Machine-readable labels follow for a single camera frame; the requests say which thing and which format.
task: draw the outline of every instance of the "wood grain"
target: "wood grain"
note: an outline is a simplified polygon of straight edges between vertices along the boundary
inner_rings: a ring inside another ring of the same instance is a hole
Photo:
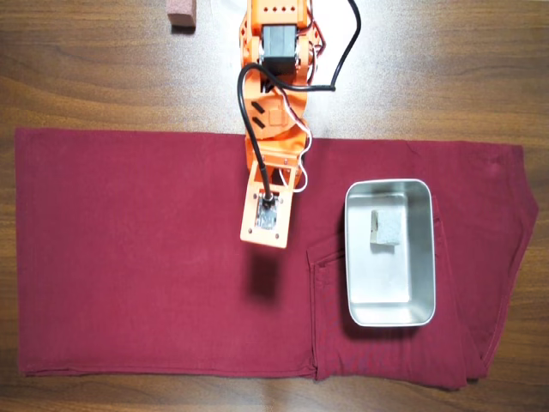
[[[363,31],[337,91],[306,112],[318,136],[524,145],[540,216],[488,379],[447,392],[368,378],[18,374],[15,127],[242,132],[229,3],[198,0],[186,33],[160,0],[0,0],[0,409],[548,410],[549,2],[535,1],[358,1]],[[345,2],[315,6],[325,81],[353,20]]]

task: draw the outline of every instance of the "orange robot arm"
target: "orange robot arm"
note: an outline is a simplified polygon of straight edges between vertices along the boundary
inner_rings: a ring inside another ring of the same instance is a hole
[[[244,241],[287,245],[293,192],[303,175],[301,155],[311,139],[302,120],[307,93],[275,88],[266,70],[289,85],[310,84],[324,48],[311,8],[312,1],[306,0],[248,0],[240,26],[242,67],[255,63],[265,68],[249,70],[243,79],[244,106],[259,149],[255,151],[246,132],[250,177],[240,233]],[[260,170],[259,152],[265,170]],[[275,171],[285,184],[273,183]],[[272,194],[266,192],[264,179]]]

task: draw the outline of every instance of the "red block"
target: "red block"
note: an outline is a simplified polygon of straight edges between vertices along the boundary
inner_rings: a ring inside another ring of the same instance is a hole
[[[172,26],[196,27],[196,0],[166,0]]]

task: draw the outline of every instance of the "red cloth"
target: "red cloth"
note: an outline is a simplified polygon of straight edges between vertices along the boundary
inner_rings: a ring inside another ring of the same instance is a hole
[[[492,363],[537,216],[522,162],[510,145],[317,139],[276,250],[238,238],[241,136],[18,130],[20,369],[464,386]],[[383,178],[422,179],[435,199],[424,327],[347,312],[345,194]]]

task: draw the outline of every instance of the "stainless steel tray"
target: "stainless steel tray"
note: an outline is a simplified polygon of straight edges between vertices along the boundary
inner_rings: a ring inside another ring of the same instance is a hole
[[[401,216],[398,245],[371,243],[371,212]],[[427,324],[435,313],[431,192],[417,179],[352,185],[345,199],[347,297],[362,326]]]

